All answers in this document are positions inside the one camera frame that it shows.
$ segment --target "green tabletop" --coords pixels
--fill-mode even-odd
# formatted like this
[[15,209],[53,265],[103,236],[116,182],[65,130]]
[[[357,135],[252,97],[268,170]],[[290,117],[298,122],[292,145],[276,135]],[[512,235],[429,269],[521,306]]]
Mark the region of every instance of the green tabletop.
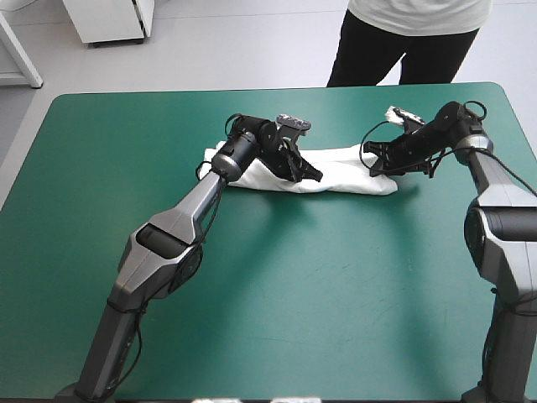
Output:
[[[0,396],[50,398],[78,379],[128,235],[195,185],[232,113],[306,118],[300,147],[324,149],[359,143],[390,105],[429,120],[470,99],[487,105],[497,155],[536,183],[491,83],[57,98],[0,213]],[[434,180],[397,182],[391,196],[227,189],[198,274],[150,304],[117,397],[459,399],[493,306],[462,236],[476,191],[452,157]]]

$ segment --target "person's leg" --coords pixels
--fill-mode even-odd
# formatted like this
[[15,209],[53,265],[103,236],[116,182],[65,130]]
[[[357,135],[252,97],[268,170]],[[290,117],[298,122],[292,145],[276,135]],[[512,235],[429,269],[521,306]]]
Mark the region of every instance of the person's leg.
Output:
[[347,10],[327,86],[377,85],[403,55],[409,38],[366,24]]
[[453,80],[478,29],[466,34],[415,37],[401,60],[399,84],[439,84]]

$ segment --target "black cable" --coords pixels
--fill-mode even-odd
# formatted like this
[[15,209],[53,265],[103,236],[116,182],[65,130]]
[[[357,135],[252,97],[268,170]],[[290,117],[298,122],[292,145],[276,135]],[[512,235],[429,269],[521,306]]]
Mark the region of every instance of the black cable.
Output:
[[363,166],[365,166],[366,168],[368,168],[369,170],[373,170],[373,168],[371,168],[370,166],[366,165],[366,163],[363,161],[363,156],[362,156],[362,149],[363,149],[363,144],[366,142],[366,139],[369,137],[369,135],[374,132],[375,130],[377,130],[378,128],[380,128],[383,124],[386,124],[386,123],[389,123],[388,120],[385,120],[381,123],[377,123],[373,126],[373,128],[371,130],[369,130],[367,133],[364,134],[364,136],[362,137],[362,142],[360,143],[360,151],[359,151],[359,155],[360,155],[360,162],[362,162]]
[[204,165],[204,164],[211,164],[210,161],[201,161],[200,164],[198,166],[196,166],[196,179],[198,181],[201,181],[201,178],[200,178],[200,172],[201,172],[201,167]]
[[[471,109],[468,109],[467,104],[469,104],[469,103],[471,103],[471,104],[473,104],[473,105],[478,105],[478,106],[483,110],[483,115],[481,115],[481,116],[477,116]],[[485,118],[487,117],[487,107],[485,107],[485,105],[483,105],[483,104],[482,104],[481,102],[479,102],[479,101],[466,101],[466,102],[464,102],[464,103],[462,104],[462,106],[463,106],[468,112],[473,113],[473,114],[476,116],[476,118],[477,118],[477,120],[478,120],[479,122],[482,122],[482,121],[485,120]]]
[[227,118],[227,121],[226,123],[224,124],[224,134],[226,135],[227,138],[229,138],[229,132],[227,131],[227,125],[232,121],[232,120],[235,120],[236,118],[240,118],[242,116],[241,113],[234,113],[232,116],[230,116],[229,118]]

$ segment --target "white object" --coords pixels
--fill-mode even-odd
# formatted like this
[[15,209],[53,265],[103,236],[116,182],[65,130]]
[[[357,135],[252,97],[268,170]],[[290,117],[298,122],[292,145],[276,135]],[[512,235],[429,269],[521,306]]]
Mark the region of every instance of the white object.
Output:
[[[224,142],[216,145],[215,149],[205,150],[205,161],[210,161],[216,150]],[[270,172],[261,161],[255,159],[241,178],[230,186],[247,187],[258,191],[290,191],[293,193],[312,193],[319,191],[342,191],[362,193],[367,195],[389,195],[397,191],[395,181],[385,175],[372,178],[369,169],[363,166],[359,158],[360,144],[345,149],[301,150],[300,154],[316,169],[323,173],[321,182],[304,179],[294,183],[280,179]],[[377,156],[363,153],[364,162],[371,166]],[[209,172],[210,166],[201,167],[200,177]]]
[[0,85],[41,88],[43,79],[0,12]]
[[463,34],[487,21],[492,0],[350,0],[349,11],[364,23],[393,34]]
[[151,36],[154,0],[64,0],[85,44]]
[[413,113],[407,112],[404,109],[401,109],[400,107],[394,107],[391,106],[388,108],[388,111],[384,114],[386,117],[386,120],[390,123],[395,124],[396,126],[404,126],[404,120],[400,115],[404,115],[406,118],[409,118],[411,120],[414,120],[416,123],[425,124],[425,120],[420,118],[418,115],[414,115]]

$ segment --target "gray floor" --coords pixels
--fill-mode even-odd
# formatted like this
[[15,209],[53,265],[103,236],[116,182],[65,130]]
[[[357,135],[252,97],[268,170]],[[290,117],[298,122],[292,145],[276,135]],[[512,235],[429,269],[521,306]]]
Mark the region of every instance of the gray floor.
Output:
[[[324,86],[346,5],[347,0],[156,0],[153,35],[145,44],[100,49],[80,42],[61,0],[38,0],[5,13],[44,87],[0,87],[0,206],[56,96]],[[534,150],[536,17],[537,0],[496,1],[456,77],[502,85]],[[383,84],[395,84],[398,73],[396,66]]]

